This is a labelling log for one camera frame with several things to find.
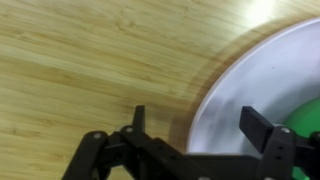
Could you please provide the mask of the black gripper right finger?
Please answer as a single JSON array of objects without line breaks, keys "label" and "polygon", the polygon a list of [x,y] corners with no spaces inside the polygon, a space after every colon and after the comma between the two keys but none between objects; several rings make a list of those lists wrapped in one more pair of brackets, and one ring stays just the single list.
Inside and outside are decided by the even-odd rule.
[{"label": "black gripper right finger", "polygon": [[243,106],[239,128],[254,148],[263,153],[274,125],[251,106]]}]

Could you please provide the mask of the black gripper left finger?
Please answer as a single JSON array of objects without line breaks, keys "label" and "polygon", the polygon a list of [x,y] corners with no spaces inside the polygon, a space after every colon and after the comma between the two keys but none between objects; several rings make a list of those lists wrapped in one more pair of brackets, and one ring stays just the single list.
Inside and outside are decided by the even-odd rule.
[{"label": "black gripper left finger", "polygon": [[132,128],[137,132],[145,131],[145,106],[138,105],[135,107],[134,116],[132,120]]}]

